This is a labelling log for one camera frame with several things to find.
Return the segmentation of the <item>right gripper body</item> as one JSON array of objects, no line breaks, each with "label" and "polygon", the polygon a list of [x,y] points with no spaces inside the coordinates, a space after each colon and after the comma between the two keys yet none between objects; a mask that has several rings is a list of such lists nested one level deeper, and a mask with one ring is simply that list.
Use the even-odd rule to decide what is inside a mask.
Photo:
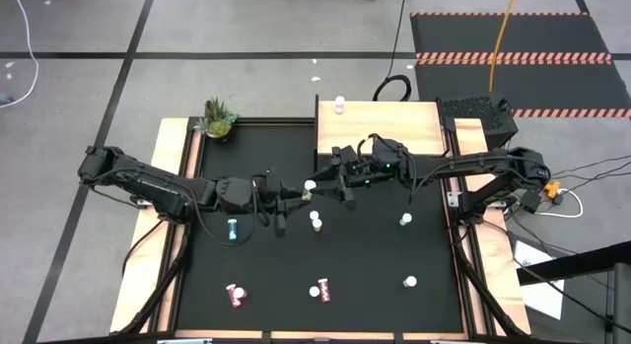
[{"label": "right gripper body", "polygon": [[372,177],[371,163],[362,159],[352,146],[332,148],[332,165],[340,202],[349,211],[356,209],[356,200],[352,189],[368,186]]}]

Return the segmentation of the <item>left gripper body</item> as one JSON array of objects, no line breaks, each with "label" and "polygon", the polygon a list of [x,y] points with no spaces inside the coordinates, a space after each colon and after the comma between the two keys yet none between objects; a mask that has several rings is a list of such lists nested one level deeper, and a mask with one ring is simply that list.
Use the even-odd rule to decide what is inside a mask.
[{"label": "left gripper body", "polygon": [[263,227],[273,225],[276,237],[286,233],[286,204],[282,196],[282,180],[276,169],[268,169],[253,179],[256,220]]}]

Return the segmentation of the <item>wooden shelf black legs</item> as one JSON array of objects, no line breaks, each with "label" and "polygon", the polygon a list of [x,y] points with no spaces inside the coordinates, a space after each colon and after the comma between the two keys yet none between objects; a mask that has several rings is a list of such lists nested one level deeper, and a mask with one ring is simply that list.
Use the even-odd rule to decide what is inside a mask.
[{"label": "wooden shelf black legs", "polygon": [[332,148],[352,146],[381,176],[420,178],[445,154],[437,104],[315,100],[315,172],[332,166]]}]

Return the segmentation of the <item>potted succulent plant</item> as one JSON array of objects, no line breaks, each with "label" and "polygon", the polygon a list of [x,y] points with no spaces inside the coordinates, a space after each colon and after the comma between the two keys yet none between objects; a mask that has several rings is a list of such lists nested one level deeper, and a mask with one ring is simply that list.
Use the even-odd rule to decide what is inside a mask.
[{"label": "potted succulent plant", "polygon": [[197,119],[193,129],[214,139],[228,137],[233,125],[240,116],[227,108],[218,98],[211,98],[204,104],[204,115]]}]

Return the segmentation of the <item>light wooden side board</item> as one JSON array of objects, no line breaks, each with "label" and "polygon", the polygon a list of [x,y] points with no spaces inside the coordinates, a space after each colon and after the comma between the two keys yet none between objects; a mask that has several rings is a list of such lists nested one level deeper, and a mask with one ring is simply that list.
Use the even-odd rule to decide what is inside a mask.
[{"label": "light wooden side board", "polygon": [[[484,130],[479,119],[457,118],[455,125],[461,154],[487,151]],[[531,334],[503,211],[489,207],[483,219],[484,222],[477,225],[475,231],[486,286],[513,323],[525,333]]]},{"label": "light wooden side board", "polygon": [[[160,124],[151,165],[192,177],[200,147],[201,134],[189,130],[186,118],[165,118]],[[138,213],[132,240],[140,244],[125,262],[110,326],[112,332],[127,325],[146,303],[163,269],[174,263],[184,230],[184,225],[159,224],[158,215],[151,207]]]}]

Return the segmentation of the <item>black perforated computer case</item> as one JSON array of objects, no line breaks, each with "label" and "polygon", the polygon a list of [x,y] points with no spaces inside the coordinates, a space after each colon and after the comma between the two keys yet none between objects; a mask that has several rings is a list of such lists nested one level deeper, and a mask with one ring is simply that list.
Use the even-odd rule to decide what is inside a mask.
[{"label": "black perforated computer case", "polygon": [[489,150],[504,147],[518,132],[513,108],[502,95],[462,96],[435,102],[442,119],[477,118],[480,120]]}]

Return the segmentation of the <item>white paper sheet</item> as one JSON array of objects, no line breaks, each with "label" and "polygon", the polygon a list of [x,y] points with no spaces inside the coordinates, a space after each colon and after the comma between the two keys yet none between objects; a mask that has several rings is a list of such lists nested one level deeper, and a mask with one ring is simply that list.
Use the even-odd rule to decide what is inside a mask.
[{"label": "white paper sheet", "polygon": [[[523,265],[530,266],[553,260],[554,257],[525,242],[516,241],[514,247],[514,262],[517,269]],[[554,290],[547,283],[521,285],[525,305],[547,316],[561,319],[563,295]]]}]

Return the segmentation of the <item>black hazard-striped floor mat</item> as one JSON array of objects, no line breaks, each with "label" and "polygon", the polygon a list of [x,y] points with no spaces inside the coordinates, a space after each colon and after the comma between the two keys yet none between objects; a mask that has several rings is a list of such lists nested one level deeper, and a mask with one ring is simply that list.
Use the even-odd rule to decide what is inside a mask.
[{"label": "black hazard-striped floor mat", "polygon": [[587,13],[410,16],[418,96],[502,95],[516,117],[627,117],[631,96]]}]

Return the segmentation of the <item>black beam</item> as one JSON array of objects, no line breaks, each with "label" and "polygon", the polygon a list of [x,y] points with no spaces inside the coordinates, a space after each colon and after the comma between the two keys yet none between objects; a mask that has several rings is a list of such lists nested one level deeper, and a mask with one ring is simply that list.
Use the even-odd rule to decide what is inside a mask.
[{"label": "black beam", "polygon": [[517,274],[521,285],[530,285],[605,272],[618,263],[631,265],[631,241],[521,267]]}]

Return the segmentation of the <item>black diagonal frame strut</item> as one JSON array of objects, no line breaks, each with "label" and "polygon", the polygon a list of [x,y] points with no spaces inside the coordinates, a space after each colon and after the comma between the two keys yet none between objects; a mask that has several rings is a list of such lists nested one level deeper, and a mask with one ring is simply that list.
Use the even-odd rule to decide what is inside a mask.
[{"label": "black diagonal frame strut", "polygon": [[466,278],[471,282],[474,289],[477,291],[480,300],[485,305],[493,317],[498,321],[500,327],[504,330],[509,337],[528,337],[528,334],[517,327],[517,325],[511,320],[508,314],[501,308],[500,304],[493,297],[488,290],[484,282],[477,275],[470,261],[467,259],[466,254],[462,248],[462,240],[458,234],[458,226],[450,226],[450,233],[454,238],[453,247],[456,254],[456,263]]},{"label": "black diagonal frame strut", "polygon": [[152,316],[158,304],[162,302],[169,285],[185,265],[189,234],[190,226],[185,226],[183,228],[183,234],[180,239],[180,246],[175,260],[171,263],[166,274],[160,279],[156,288],[151,293],[143,307],[134,315],[126,326],[117,331],[118,335],[138,334],[147,320]]}]

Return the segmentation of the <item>grey post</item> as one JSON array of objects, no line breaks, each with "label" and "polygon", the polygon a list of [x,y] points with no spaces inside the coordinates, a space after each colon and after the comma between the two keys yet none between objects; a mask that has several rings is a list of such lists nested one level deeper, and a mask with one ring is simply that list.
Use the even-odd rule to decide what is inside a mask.
[{"label": "grey post", "polygon": [[614,267],[614,320],[625,329],[615,327],[613,344],[631,344],[631,265],[617,263]]}]

